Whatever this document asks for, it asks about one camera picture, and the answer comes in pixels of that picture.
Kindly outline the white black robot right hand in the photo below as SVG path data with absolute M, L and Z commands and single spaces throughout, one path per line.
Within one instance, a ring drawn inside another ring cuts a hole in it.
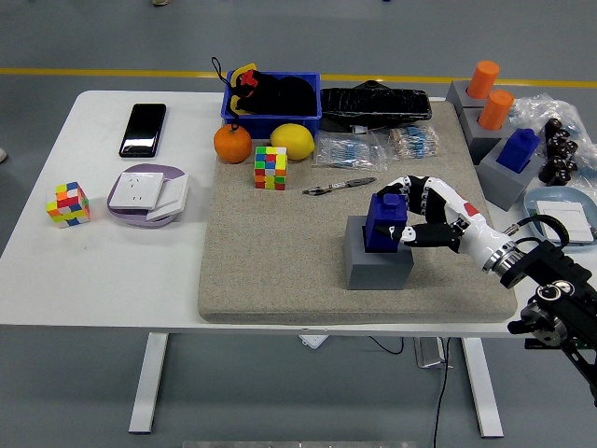
M 406 226 L 378 225 L 375 230 L 410 247 L 448 247 L 470 256 L 485 272 L 498 272 L 501 265 L 515 260 L 515 243 L 496 231 L 477 208 L 441 179 L 431 176 L 399 177 L 377 192 L 406 196 L 407 208 L 421 215 L 425 223 Z

